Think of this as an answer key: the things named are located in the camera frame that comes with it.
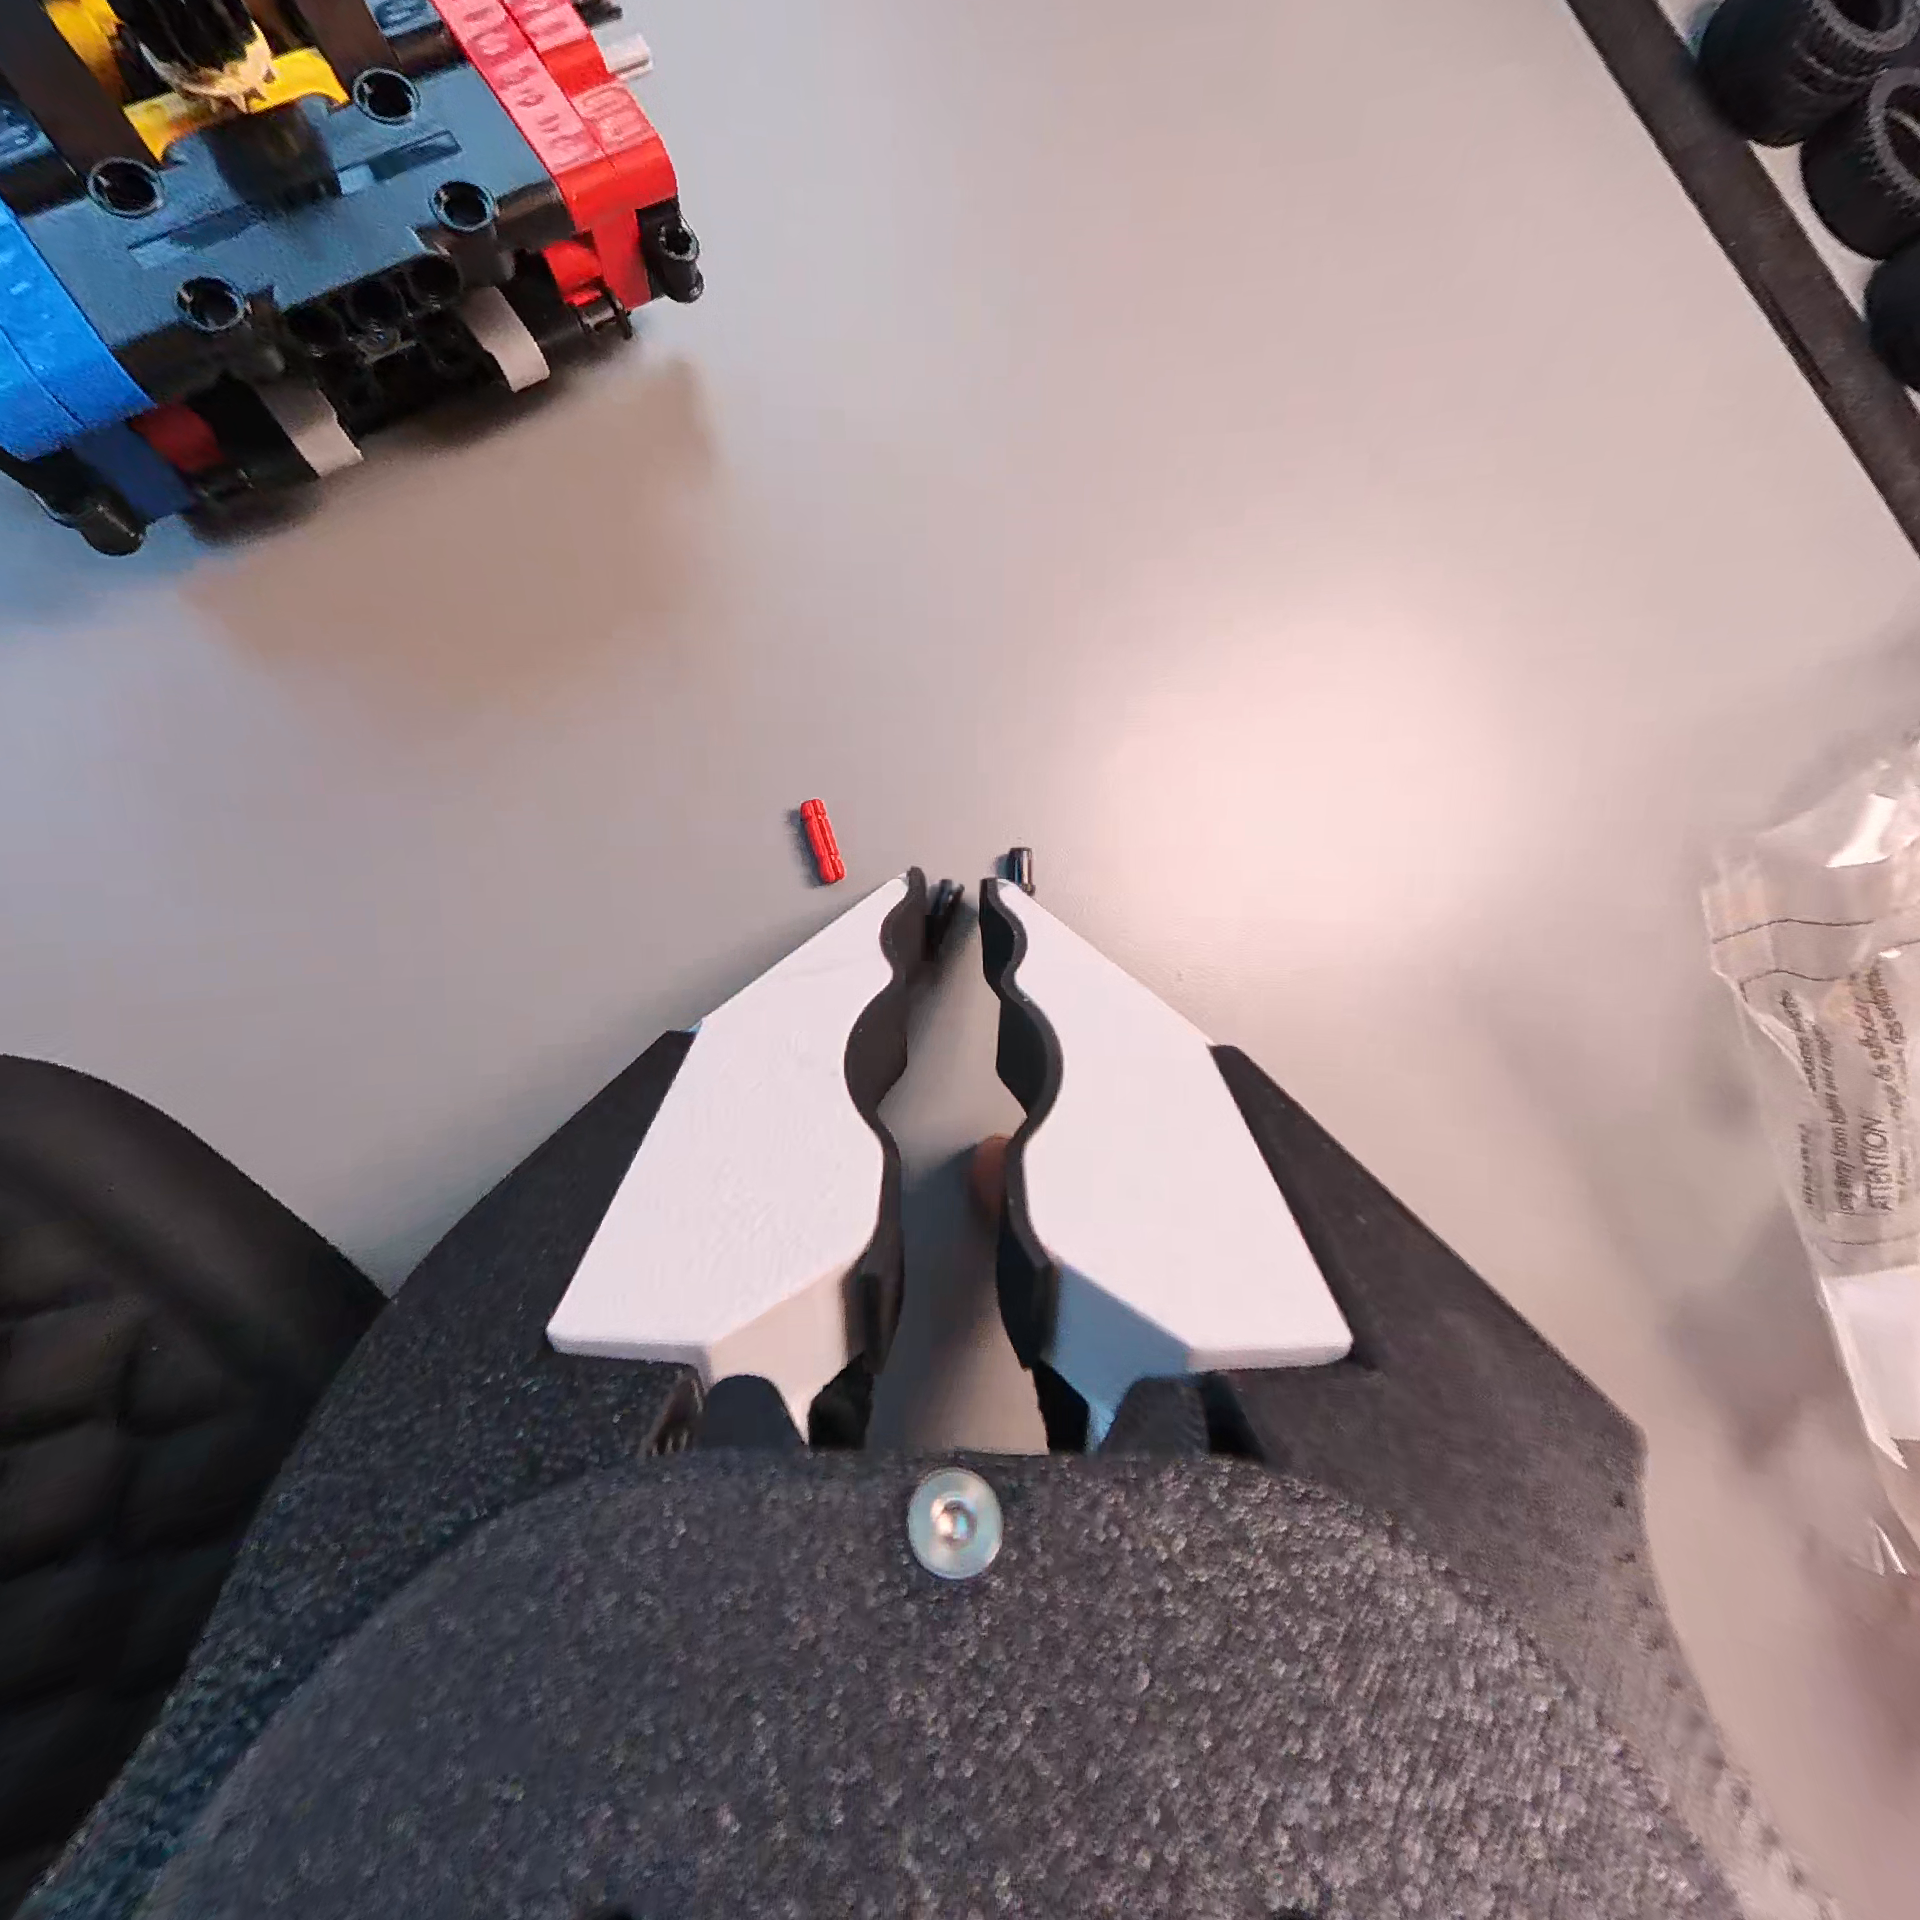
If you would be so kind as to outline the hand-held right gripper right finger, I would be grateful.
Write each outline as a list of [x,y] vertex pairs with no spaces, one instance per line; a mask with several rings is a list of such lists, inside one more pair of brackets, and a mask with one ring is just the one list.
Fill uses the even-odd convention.
[[1010,880],[978,899],[1000,1003],[1000,1319],[1052,1450],[1147,1381],[1316,1370],[1353,1330],[1209,1036]]

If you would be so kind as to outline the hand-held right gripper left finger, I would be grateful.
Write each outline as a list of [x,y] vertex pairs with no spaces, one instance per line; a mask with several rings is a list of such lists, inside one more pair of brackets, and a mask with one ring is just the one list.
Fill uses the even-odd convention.
[[905,1071],[928,883],[849,906],[689,1034],[557,1308],[555,1354],[767,1381],[793,1423],[882,1368],[903,1291],[900,1156],[880,1105]]

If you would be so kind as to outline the lego car model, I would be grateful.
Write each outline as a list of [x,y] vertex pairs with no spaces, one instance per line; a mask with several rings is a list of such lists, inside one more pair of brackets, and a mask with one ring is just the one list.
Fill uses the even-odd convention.
[[4,2],[4,480],[130,556],[698,303],[620,18]]

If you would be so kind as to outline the black quilted chair seat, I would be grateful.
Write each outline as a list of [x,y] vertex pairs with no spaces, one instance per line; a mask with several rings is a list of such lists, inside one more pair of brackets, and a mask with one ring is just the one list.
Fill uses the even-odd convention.
[[260,1500],[384,1305],[153,1105],[4,1057],[4,1907],[153,1725]]

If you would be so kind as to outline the clear plastic bag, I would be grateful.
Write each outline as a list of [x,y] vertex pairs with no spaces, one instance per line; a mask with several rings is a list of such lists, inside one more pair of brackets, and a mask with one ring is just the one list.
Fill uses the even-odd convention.
[[1717,978],[1879,1480],[1875,1557],[1916,1575],[1917,740],[1717,859]]

